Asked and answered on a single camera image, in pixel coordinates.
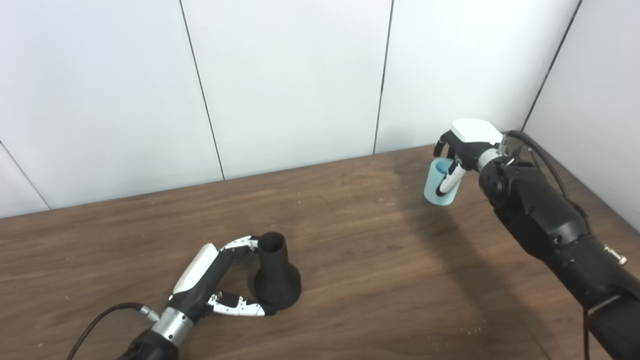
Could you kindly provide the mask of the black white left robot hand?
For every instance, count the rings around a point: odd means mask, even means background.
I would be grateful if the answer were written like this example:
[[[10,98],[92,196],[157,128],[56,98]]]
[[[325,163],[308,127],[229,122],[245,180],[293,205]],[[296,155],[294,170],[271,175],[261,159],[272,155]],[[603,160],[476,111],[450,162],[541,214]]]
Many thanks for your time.
[[[270,304],[217,290],[234,260],[257,251],[256,235],[245,235],[220,249],[213,243],[204,244],[178,279],[167,306],[182,312],[194,324],[211,313],[239,317],[274,316],[277,310]]]

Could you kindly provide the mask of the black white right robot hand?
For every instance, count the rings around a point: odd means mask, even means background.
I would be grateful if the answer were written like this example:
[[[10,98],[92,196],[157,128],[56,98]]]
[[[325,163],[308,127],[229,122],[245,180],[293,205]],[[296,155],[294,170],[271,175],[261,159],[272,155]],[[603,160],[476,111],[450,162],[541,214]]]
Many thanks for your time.
[[[450,130],[439,137],[433,149],[434,157],[439,158],[445,146],[448,146],[446,158],[452,160],[435,194],[445,196],[464,174],[469,171],[479,173],[489,161],[500,157],[499,147],[503,138],[503,133],[489,121],[475,118],[453,121]]]

